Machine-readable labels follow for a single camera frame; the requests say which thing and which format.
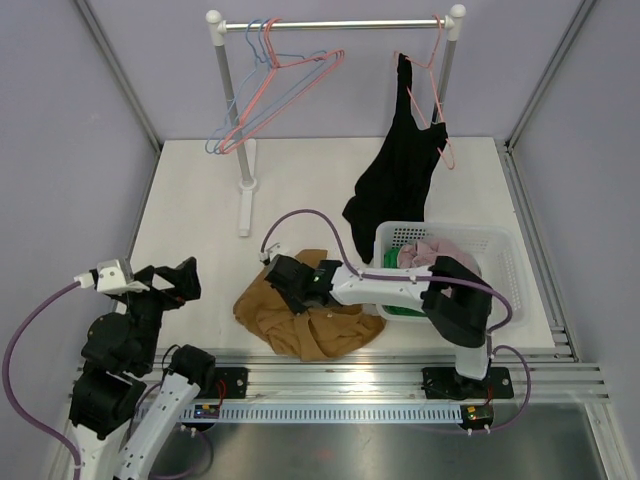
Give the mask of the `mustard brown tank top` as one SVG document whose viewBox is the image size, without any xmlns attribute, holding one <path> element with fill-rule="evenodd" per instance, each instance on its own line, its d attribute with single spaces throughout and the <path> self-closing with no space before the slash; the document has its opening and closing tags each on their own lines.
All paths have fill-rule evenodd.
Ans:
<svg viewBox="0 0 640 480">
<path fill-rule="evenodd" d="M 277 355 L 304 362 L 335 359 L 359 350 L 381 335 L 386 320 L 362 306 L 290 311 L 261 272 L 233 306 L 233 315 Z"/>
</svg>

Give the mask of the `green tank top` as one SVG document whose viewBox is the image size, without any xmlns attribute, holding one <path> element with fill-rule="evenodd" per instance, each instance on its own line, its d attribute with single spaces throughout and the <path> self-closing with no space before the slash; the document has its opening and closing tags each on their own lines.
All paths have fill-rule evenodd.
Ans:
<svg viewBox="0 0 640 480">
<path fill-rule="evenodd" d="M 385 269 L 396 269 L 398 267 L 398 254 L 402 251 L 402 247 L 394 247 L 385 252 L 383 257 L 383 267 Z M 385 312 L 397 316 L 425 317 L 421 311 L 415 311 L 398 306 L 384 305 Z"/>
</svg>

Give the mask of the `pink tank top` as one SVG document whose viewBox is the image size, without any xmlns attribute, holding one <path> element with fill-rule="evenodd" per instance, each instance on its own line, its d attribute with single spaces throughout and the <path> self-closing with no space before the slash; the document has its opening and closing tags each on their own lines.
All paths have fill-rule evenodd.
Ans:
<svg viewBox="0 0 640 480">
<path fill-rule="evenodd" d="M 421 239 L 403 245 L 397 253 L 396 266 L 400 269 L 432 266 L 440 257 L 453 258 L 474 274 L 481 273 L 473 256 L 443 238 Z"/>
</svg>

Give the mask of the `black tank top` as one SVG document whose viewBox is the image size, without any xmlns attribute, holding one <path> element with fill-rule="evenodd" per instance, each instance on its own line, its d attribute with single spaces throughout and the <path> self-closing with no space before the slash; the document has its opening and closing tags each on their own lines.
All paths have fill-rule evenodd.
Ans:
<svg viewBox="0 0 640 480">
<path fill-rule="evenodd" d="M 443 122 L 424 129 L 418 126 L 412 112 L 412 84 L 412 63 L 406 55 L 399 54 L 391 126 L 342 212 L 365 264 L 373 261 L 379 225 L 424 219 L 432 176 L 447 144 L 448 132 Z"/>
</svg>

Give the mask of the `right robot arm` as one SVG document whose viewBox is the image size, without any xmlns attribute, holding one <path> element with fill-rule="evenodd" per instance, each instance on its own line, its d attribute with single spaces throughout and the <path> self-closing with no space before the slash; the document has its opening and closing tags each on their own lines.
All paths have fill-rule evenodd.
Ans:
<svg viewBox="0 0 640 480">
<path fill-rule="evenodd" d="M 491 348 L 488 320 L 495 299 L 508 301 L 451 257 L 430 267 L 364 269 L 339 260 L 316 267 L 278 254 L 264 261 L 265 280 L 294 314 L 311 308 L 375 304 L 421 312 L 454 346 L 453 387 L 461 397 L 489 388 Z"/>
</svg>

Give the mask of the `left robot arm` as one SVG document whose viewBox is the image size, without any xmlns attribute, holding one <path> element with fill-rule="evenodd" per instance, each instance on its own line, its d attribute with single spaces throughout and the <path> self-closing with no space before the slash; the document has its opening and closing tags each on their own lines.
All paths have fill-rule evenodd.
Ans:
<svg viewBox="0 0 640 480">
<path fill-rule="evenodd" d="M 148 266 L 132 272 L 110 260 L 76 277 L 124 305 L 122 313 L 98 317 L 81 349 L 84 366 L 71 397 L 69 420 L 77 444 L 77 479 L 147 479 L 180 414 L 215 388 L 215 358 L 192 345 L 172 355 L 158 393 L 134 432 L 128 430 L 153 370 L 164 313 L 201 296 L 197 261 Z"/>
</svg>

